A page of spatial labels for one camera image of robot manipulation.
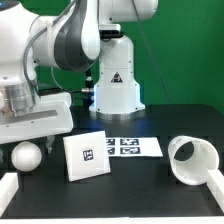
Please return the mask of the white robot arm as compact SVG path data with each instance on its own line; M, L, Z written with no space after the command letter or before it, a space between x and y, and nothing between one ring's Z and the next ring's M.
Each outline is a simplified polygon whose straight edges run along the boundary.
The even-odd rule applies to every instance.
M40 92L38 65L73 72L100 63L100 78L87 91L90 112L108 119L141 113L134 79L133 44L122 22L151 18L158 0L70 0L58 16L40 16L17 0L0 0L0 145L54 136L73 128L71 94Z

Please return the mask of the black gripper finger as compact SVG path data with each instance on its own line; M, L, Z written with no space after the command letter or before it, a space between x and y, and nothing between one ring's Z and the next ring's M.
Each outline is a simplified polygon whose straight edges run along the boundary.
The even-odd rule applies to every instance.
M54 140L55 140L54 135L47 136L46 149L47 149L48 154L50 154L52 152L52 145L54 143Z

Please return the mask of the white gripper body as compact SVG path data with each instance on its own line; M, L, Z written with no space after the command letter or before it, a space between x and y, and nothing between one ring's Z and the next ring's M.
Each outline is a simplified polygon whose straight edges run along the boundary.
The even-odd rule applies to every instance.
M70 132L73 119L71 96L67 92L42 96L27 115L0 115L0 144L25 141Z

